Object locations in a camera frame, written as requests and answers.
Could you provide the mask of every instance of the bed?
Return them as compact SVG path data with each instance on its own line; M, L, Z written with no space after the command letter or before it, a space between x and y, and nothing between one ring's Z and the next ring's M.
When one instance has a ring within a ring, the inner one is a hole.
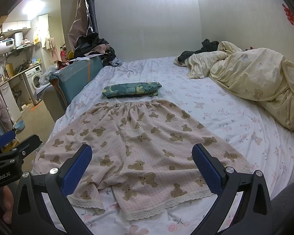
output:
M159 82L162 88L157 99L166 99L188 111L208 130L225 139L251 164L251 173L263 171L270 197L274 198L294 182L294 131L283 128L262 108L240 99L206 77L189 80L187 68L173 64L174 57L147 59L124 63L121 67L104 67L73 99L54 126L49 137L70 124L98 102L149 101L154 97L107 99L105 86L130 82ZM191 234L216 200L216 195L178 204L148 219L125 221L111 188L100 192L105 212L74 207L85 225L94 234ZM228 227L239 204L238 194L221 229ZM62 229L50 200L46 206L57 228Z

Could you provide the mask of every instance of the kitchen cabinet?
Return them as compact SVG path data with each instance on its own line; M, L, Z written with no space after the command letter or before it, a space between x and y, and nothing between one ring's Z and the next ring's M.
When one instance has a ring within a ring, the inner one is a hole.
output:
M14 121L17 121L22 113L20 112L14 96L12 94L10 85L8 82L0 86L1 95L5 101L6 106L9 108L10 115Z
M2 24L2 34L5 38L11 37L17 32L28 32L31 28L30 21L16 21Z

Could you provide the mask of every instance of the water heater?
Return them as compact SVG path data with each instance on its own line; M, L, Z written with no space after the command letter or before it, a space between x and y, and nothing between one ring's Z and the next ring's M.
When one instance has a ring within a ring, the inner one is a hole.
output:
M14 47L14 39L12 38L0 41L0 55L11 52Z

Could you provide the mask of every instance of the screw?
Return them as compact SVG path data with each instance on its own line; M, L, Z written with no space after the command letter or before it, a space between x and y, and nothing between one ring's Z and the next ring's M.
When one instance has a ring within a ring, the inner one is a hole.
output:
M23 177L23 178L27 178L28 175L29 175L29 172L26 171L26 172L23 173L22 177Z
M234 172L234 169L232 167L226 167L226 172L227 173L233 173Z
M258 177L261 177L261 176L262 176L262 172L261 172L260 170L256 170L256 175L257 175Z
M50 174L56 174L58 172L58 168L52 168L49 172Z

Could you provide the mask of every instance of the human hand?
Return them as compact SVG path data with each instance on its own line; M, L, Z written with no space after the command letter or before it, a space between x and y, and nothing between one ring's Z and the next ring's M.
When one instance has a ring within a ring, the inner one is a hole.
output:
M8 186L3 187L3 206L5 207L5 214L2 219L6 224L11 224L12 221L12 210L13 210L13 194Z

